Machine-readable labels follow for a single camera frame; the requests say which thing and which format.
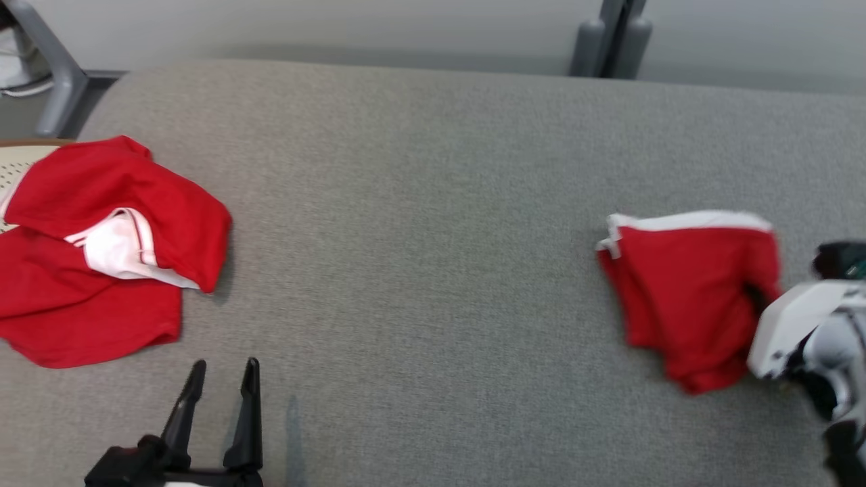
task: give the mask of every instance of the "gray fabric surface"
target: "gray fabric surface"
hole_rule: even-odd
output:
[[[801,394],[689,397],[624,344],[593,245],[614,211],[755,211],[785,285],[866,233],[866,101],[647,83],[200,62],[129,75],[128,134],[232,211],[184,334],[46,370],[0,348],[0,485],[76,485],[210,370],[194,464],[262,362],[266,485],[831,485]]]

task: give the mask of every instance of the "folded red garment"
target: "folded red garment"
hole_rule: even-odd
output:
[[[781,294],[772,226],[751,213],[611,215],[598,258],[622,303],[626,340],[664,357],[692,394],[747,372],[761,303]]]
[[[213,291],[231,216],[127,137],[36,162],[0,218],[0,338],[44,367],[178,339],[179,287]]]

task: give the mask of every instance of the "gray metal leg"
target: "gray metal leg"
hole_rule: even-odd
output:
[[[51,67],[54,87],[48,97],[48,103],[42,112],[42,117],[36,125],[36,135],[39,137],[57,137],[66,126],[69,116],[78,106],[87,87],[87,76],[69,52],[51,32],[42,17],[36,13],[33,5],[25,0],[0,0],[6,4],[24,32],[36,44]]]

